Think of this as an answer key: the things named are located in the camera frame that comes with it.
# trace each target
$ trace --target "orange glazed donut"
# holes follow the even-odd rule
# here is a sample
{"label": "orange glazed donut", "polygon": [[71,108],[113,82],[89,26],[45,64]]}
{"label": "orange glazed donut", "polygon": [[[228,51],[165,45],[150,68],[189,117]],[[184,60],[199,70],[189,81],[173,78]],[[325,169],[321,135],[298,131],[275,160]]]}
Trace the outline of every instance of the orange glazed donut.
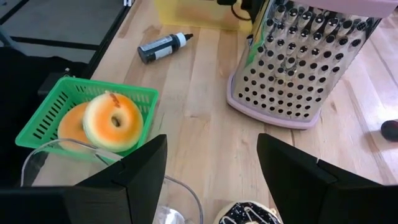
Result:
{"label": "orange glazed donut", "polygon": [[87,106],[83,127],[88,139],[102,149],[123,152],[139,140],[144,120],[137,105],[126,96],[105,93]]}
{"label": "orange glazed donut", "polygon": [[[74,139],[91,144],[83,129],[83,115],[87,105],[88,103],[81,103],[66,113],[58,126],[58,138]],[[74,142],[60,142],[60,145],[66,150],[85,151],[83,146]]]}

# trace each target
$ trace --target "white bottle cap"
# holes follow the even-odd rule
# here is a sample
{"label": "white bottle cap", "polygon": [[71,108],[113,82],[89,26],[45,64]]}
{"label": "white bottle cap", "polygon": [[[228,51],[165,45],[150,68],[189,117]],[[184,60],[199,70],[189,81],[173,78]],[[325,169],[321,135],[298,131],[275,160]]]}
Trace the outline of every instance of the white bottle cap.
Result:
{"label": "white bottle cap", "polygon": [[180,47],[183,47],[187,44],[187,40],[185,39],[185,36],[183,33],[178,33],[178,34],[176,34],[176,36],[178,37],[178,40],[180,41]]}

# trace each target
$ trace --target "pink grater base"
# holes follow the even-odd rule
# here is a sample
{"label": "pink grater base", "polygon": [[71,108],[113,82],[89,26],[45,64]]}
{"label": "pink grater base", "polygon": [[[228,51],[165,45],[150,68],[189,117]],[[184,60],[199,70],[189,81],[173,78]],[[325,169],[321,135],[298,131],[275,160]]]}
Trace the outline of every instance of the pink grater base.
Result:
{"label": "pink grater base", "polygon": [[292,128],[292,129],[308,129],[312,128],[318,121],[319,115],[320,115],[320,110],[316,113],[316,115],[313,117],[313,119],[309,122],[300,122],[300,121],[288,121],[285,119],[279,119],[279,118],[273,118],[271,116],[258,113],[257,111],[254,111],[239,102],[237,102],[233,97],[232,97],[232,91],[231,91],[231,86],[232,86],[232,80],[234,77],[234,73],[232,73],[229,78],[228,78],[228,83],[227,83],[227,89],[226,89],[226,100],[229,105],[231,105],[233,108],[237,109],[238,111],[254,118],[259,121],[262,121],[267,124],[273,124],[276,126],[280,126],[283,128]]}

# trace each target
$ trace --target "yellow container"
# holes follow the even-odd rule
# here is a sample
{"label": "yellow container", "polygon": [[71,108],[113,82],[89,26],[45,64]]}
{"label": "yellow container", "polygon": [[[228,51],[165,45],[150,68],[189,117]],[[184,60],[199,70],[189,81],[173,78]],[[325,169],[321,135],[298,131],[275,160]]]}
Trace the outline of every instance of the yellow container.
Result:
{"label": "yellow container", "polygon": [[[155,5],[163,24],[251,31],[251,21],[239,20],[232,14],[231,6],[220,6],[217,0],[155,0]],[[234,11],[249,18],[240,5],[241,1],[237,1]]]}

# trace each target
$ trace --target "gray floor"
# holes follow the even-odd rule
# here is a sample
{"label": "gray floor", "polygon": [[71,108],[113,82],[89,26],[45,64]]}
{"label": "gray floor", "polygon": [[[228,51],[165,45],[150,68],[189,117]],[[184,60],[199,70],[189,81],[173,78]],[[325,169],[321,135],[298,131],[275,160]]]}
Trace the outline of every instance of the gray floor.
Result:
{"label": "gray floor", "polygon": [[[0,5],[0,17],[19,0]],[[12,36],[100,44],[123,6],[122,0],[30,0],[2,28]],[[91,50],[20,44],[27,55],[89,62]]]}

